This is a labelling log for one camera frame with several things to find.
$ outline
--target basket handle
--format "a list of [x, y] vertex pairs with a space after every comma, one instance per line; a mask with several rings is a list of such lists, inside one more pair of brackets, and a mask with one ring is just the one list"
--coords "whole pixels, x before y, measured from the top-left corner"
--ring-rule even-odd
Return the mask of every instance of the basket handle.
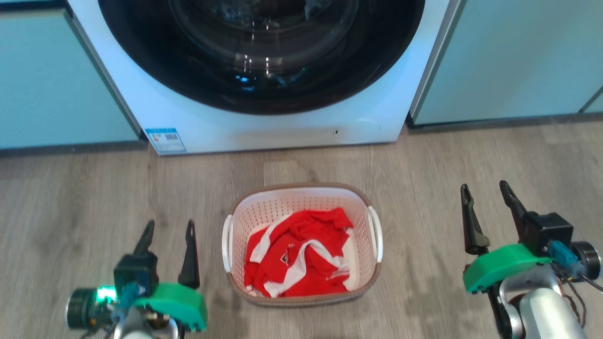
[[232, 251], [232, 226], [232, 214], [229, 214], [224, 221], [224, 228], [222, 228], [222, 262], [226, 273], [230, 273], [231, 266], [230, 257], [232, 255], [229, 255], [229, 251]]
[[383, 260], [383, 231], [381, 231], [381, 222], [379, 216], [372, 206], [368, 207], [368, 223], [371, 226], [371, 235], [373, 235], [373, 247], [376, 247], [377, 262]]

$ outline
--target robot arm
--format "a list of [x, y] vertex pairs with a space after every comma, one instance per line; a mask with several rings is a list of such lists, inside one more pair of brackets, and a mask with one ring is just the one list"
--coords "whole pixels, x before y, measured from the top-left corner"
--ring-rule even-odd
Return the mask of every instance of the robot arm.
[[587, 242], [572, 242], [573, 226], [558, 214], [527, 212], [507, 182], [500, 182], [500, 190], [519, 242], [490, 252], [469, 188], [461, 187], [465, 251], [478, 256], [463, 273], [466, 290], [488, 294], [503, 339], [586, 338], [563, 299], [553, 265], [574, 281], [597, 279], [602, 264], [596, 250]]
[[185, 332], [204, 331], [207, 308], [200, 286], [195, 224], [186, 229], [186, 253], [177, 283], [160, 283], [157, 256], [149, 251], [155, 223], [151, 220], [132, 254], [115, 269], [114, 287], [79, 288], [65, 309], [69, 329], [84, 329], [86, 338], [99, 330], [106, 339], [183, 339]]

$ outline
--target green led light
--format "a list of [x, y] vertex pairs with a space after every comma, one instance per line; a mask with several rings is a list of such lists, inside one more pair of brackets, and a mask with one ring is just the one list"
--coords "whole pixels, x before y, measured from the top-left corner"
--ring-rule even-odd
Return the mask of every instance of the green led light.
[[115, 287], [100, 287], [96, 291], [96, 301], [101, 302], [105, 299], [109, 299], [109, 301], [115, 301], [117, 299], [117, 291]]

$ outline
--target washing machine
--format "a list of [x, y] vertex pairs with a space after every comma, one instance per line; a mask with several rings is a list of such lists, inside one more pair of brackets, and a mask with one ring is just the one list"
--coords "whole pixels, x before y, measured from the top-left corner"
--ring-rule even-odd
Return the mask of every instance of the washing machine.
[[394, 142], [449, 0], [69, 0], [159, 154]]

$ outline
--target washing machine door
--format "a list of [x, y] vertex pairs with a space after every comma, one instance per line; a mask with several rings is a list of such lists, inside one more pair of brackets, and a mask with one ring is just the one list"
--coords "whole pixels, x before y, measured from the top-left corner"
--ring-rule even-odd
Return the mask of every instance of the washing machine door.
[[124, 51], [168, 88], [274, 115], [349, 98], [404, 53], [425, 0], [99, 0]]

